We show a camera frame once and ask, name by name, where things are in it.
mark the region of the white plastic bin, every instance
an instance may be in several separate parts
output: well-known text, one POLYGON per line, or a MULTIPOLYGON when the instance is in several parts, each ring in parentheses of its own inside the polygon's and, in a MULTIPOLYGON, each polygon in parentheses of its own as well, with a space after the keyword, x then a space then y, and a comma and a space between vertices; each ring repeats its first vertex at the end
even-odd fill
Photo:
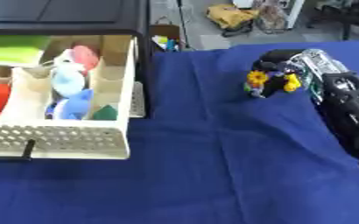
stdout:
POLYGON ((126 159, 130 156, 126 137, 130 111, 137 113, 137 108, 143 107, 131 108, 137 40, 117 35, 53 37, 43 59, 58 55, 75 39, 87 45, 100 40, 98 47, 106 65, 100 63, 103 67, 96 68, 94 73, 106 70, 105 75, 116 77, 113 84, 118 89, 117 97, 113 98, 118 111, 116 121, 0 120, 0 157, 22 157, 28 142, 33 145, 31 158, 126 159))

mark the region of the blue plush toy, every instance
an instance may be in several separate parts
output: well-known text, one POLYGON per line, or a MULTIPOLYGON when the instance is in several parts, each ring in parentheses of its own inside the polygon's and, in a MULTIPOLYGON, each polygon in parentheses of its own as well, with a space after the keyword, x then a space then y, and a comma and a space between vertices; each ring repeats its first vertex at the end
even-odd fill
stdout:
POLYGON ((59 101, 53 110, 53 119, 81 120, 91 107, 93 91, 82 90, 69 99, 59 101))

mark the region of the black cable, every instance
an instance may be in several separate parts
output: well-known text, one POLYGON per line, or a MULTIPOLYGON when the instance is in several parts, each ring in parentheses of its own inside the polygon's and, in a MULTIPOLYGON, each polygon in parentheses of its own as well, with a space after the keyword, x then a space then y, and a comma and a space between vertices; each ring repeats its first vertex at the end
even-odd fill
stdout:
POLYGON ((179 8, 179 16, 181 19, 181 23, 182 23, 182 31, 184 32, 184 36, 185 36, 185 48, 191 48, 189 45, 189 38, 187 36, 187 28, 185 27, 185 20, 184 20, 184 14, 182 12, 182 0, 177 0, 177 5, 179 8))

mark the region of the robotic hand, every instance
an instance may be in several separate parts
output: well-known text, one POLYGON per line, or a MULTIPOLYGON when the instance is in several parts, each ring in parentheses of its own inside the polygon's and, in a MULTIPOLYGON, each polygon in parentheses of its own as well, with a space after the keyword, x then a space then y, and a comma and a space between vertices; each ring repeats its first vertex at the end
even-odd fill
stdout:
POLYGON ((319 49, 274 50, 253 64, 252 71, 274 73, 258 97, 268 97, 287 85, 281 78, 295 74, 326 125, 341 145, 359 159, 359 75, 319 49))

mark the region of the table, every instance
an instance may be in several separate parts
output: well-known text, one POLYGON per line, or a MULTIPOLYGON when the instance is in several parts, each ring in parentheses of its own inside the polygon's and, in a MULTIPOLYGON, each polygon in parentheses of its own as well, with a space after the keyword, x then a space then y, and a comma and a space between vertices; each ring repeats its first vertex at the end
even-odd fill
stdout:
POLYGON ((309 96, 242 90, 265 51, 307 47, 359 73, 359 42, 156 54, 130 159, 0 163, 0 223, 359 223, 359 166, 309 96))

